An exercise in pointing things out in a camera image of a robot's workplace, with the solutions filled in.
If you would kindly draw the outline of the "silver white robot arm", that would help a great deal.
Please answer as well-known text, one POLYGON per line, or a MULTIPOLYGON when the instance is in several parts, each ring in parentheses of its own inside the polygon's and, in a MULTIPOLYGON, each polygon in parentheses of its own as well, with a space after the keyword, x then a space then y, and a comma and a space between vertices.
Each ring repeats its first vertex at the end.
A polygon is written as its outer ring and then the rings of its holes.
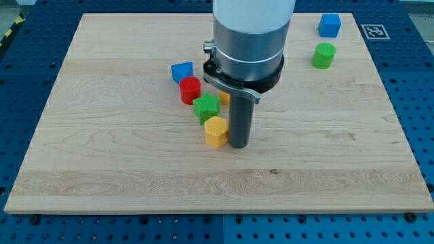
POLYGON ((214 0, 213 38, 203 45, 221 72, 258 81, 278 70, 295 0, 214 0))

